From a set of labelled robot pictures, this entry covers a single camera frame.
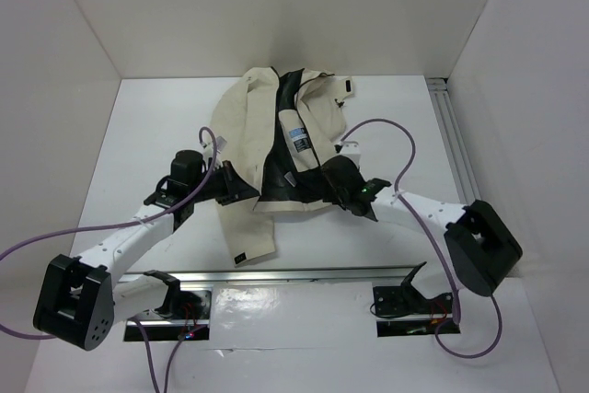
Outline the cream jacket with black zipper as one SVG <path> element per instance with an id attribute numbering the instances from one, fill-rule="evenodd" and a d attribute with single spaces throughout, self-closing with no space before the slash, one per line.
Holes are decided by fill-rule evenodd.
<path id="1" fill-rule="evenodd" d="M 337 154 L 347 127 L 342 107 L 353 94 L 352 79 L 331 72 L 255 67 L 220 98 L 210 127 L 226 139 L 223 161 L 259 192 L 217 207 L 235 266 L 275 252 L 276 214 L 328 207 L 321 166 Z"/>

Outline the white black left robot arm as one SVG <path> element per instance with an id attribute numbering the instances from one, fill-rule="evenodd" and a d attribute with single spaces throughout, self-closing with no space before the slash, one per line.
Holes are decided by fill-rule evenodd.
<path id="1" fill-rule="evenodd" d="M 73 256 L 50 261 L 33 315 L 35 329 L 85 351 L 96 349 L 113 325 L 152 310 L 161 318 L 180 314 L 188 300 L 176 277 L 146 271 L 130 282 L 122 276 L 153 246 L 171 237 L 199 202 L 221 205 L 259 196 L 233 165 L 206 160 L 193 150 L 176 153 L 134 217 L 109 237 Z"/>

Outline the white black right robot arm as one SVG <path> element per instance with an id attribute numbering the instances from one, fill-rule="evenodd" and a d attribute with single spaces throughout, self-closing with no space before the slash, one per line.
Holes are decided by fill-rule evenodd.
<path id="1" fill-rule="evenodd" d="M 386 180 L 364 179 L 347 156 L 333 157 L 321 171 L 330 187 L 329 202 L 375 222 L 442 237 L 443 266 L 458 288 L 490 297 L 523 256 L 518 241 L 488 202 L 439 202 L 397 191 Z"/>

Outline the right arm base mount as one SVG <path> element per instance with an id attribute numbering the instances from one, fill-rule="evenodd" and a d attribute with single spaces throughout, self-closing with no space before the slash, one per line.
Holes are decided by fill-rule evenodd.
<path id="1" fill-rule="evenodd" d="M 397 285 L 373 287 L 369 311 L 376 319 L 378 338 L 426 336 L 436 331 L 460 333 L 453 321 L 452 294 L 426 298 L 413 286 L 413 279 L 424 266 L 425 262 L 415 266 Z"/>

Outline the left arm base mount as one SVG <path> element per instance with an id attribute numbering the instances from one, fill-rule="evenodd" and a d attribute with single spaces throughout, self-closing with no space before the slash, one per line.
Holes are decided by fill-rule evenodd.
<path id="1" fill-rule="evenodd" d="M 168 291 L 163 304 L 139 313 L 136 318 L 149 341 L 208 341 L 212 291 L 183 288 L 180 279 L 163 272 L 147 272 L 163 280 Z"/>

